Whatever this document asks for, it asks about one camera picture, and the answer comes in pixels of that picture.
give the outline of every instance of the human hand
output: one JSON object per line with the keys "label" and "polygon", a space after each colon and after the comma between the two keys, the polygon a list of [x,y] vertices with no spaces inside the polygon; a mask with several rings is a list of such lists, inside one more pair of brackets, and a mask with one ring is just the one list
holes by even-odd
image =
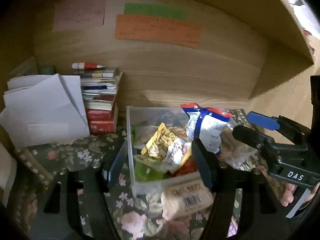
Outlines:
{"label": "human hand", "polygon": [[[305,202],[311,200],[318,188],[319,188],[320,183],[318,183],[310,192],[310,194],[308,195],[308,197],[306,198]],[[280,199],[281,204],[286,207],[289,203],[291,203],[293,201],[293,194],[292,191],[294,190],[295,185],[294,184],[290,184],[290,183],[285,183],[285,191],[284,194],[282,196],[282,198]]]}

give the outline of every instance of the barcode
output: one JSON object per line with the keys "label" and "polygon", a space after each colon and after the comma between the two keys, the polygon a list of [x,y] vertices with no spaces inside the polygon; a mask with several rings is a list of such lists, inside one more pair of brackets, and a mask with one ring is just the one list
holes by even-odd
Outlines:
{"label": "barcode", "polygon": [[190,197],[184,197],[183,198],[183,202],[185,204],[186,207],[191,207],[193,205],[197,205],[201,203],[201,200],[199,198],[199,195],[192,195]]}

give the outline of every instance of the green sticky note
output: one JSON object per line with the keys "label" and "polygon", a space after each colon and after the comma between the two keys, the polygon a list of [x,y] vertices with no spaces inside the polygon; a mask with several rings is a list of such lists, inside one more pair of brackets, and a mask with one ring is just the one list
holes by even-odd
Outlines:
{"label": "green sticky note", "polygon": [[183,10],[149,3],[126,3],[124,5],[124,14],[158,16],[177,20],[185,20],[187,18],[187,13]]}

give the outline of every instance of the clear plastic container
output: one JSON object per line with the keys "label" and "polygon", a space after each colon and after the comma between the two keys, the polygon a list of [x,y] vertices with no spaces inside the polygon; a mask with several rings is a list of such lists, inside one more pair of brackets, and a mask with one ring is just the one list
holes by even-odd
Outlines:
{"label": "clear plastic container", "polygon": [[135,197],[137,195],[144,195],[148,193],[160,193],[167,187],[200,178],[199,172],[193,172],[175,178],[161,179],[151,182],[136,181],[134,174],[135,160],[133,155],[138,154],[140,150],[133,147],[132,130],[148,125],[159,126],[161,122],[164,122],[168,126],[182,125],[184,127],[188,122],[188,116],[181,108],[127,106],[129,168],[132,193]]}

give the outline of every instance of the sticky note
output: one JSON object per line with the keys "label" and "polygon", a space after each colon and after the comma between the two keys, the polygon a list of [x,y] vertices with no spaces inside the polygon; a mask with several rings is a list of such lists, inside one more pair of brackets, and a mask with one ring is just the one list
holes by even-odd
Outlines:
{"label": "sticky note", "polygon": [[159,16],[177,20],[187,19],[187,13],[183,10],[149,3],[126,3],[124,14]]}
{"label": "sticky note", "polygon": [[53,30],[103,25],[106,0],[64,0],[55,6]]}
{"label": "sticky note", "polygon": [[188,21],[164,17],[120,14],[116,19],[116,39],[164,41],[195,48],[201,27]]}

